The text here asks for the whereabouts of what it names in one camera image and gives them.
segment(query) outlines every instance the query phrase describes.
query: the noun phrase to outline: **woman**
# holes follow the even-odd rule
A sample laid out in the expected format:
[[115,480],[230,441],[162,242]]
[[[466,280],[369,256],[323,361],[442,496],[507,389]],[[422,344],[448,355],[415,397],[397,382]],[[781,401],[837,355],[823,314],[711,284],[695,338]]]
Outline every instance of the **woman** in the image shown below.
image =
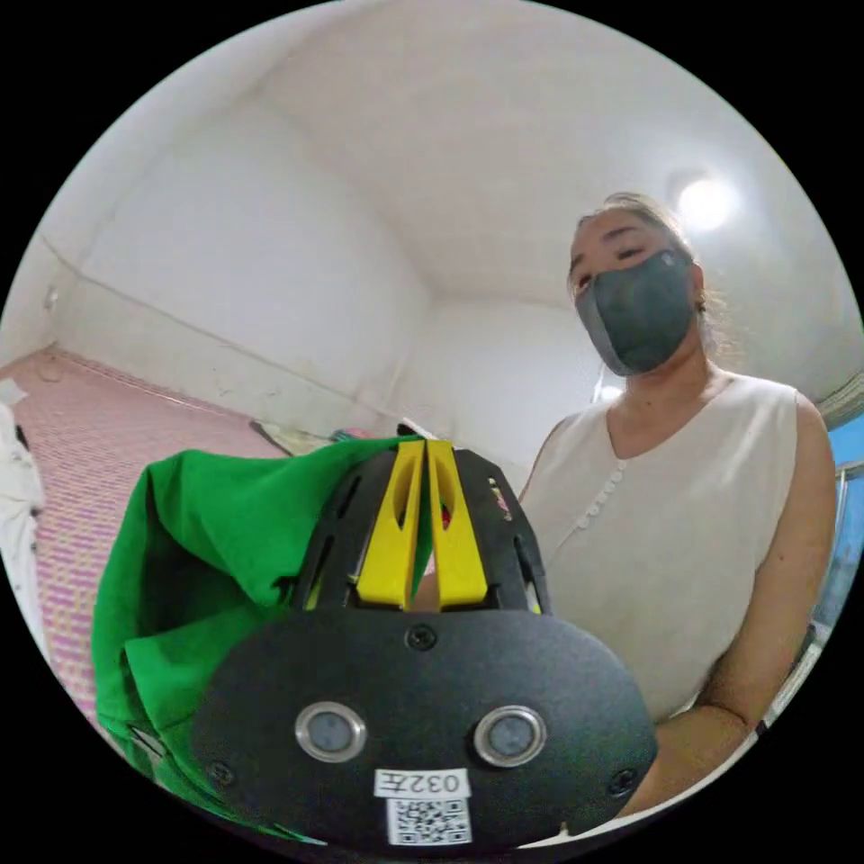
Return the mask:
[[[618,655],[656,723],[630,815],[720,767],[765,715],[829,562],[834,464],[804,396],[709,360],[703,272],[659,206],[617,194],[582,219],[569,286],[626,387],[558,424],[521,499],[555,614]],[[437,608],[434,574],[413,608]]]

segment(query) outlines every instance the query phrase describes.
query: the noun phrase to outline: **ceiling light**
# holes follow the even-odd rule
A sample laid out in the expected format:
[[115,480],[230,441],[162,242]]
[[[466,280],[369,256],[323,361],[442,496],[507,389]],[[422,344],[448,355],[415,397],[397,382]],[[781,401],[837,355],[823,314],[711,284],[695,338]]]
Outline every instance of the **ceiling light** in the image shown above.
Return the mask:
[[735,196],[725,184],[716,180],[697,180],[681,193],[678,209],[689,227],[710,231],[719,228],[735,205]]

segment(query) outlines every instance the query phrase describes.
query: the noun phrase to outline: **floor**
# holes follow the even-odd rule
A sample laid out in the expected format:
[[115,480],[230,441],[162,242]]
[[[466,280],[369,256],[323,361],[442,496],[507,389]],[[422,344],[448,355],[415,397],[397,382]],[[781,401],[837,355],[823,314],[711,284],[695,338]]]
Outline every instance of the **floor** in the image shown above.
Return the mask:
[[36,355],[0,372],[28,395],[14,406],[47,506],[37,534],[38,596],[51,665],[95,725],[90,625],[99,580],[144,468],[186,449],[283,454],[248,418],[160,391],[72,355]]

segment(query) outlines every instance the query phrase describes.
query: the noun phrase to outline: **woman's hair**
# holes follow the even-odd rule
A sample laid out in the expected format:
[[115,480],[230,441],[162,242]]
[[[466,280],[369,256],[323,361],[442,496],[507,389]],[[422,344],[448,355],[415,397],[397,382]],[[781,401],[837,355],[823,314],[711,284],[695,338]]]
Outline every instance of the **woman's hair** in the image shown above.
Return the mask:
[[[659,229],[669,241],[670,246],[691,264],[698,264],[696,252],[690,245],[674,213],[667,210],[647,195],[634,192],[617,192],[610,195],[593,213],[583,216],[577,224],[577,230],[585,222],[594,219],[601,213],[610,210],[623,210],[637,216],[643,222]],[[697,306],[699,315],[699,332],[706,352],[717,361],[732,361],[733,347],[723,332],[722,321],[725,318],[725,307],[721,298],[707,285],[703,300]]]

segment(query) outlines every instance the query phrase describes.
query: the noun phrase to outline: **sleeveless top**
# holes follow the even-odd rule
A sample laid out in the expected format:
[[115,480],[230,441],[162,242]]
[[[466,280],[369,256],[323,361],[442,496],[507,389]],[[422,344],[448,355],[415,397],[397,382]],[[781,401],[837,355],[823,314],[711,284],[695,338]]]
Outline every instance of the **sleeveless top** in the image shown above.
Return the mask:
[[633,459],[616,458],[607,410],[552,433],[522,506],[553,613],[618,656],[657,723],[695,701],[741,627],[795,470],[797,392],[735,375]]

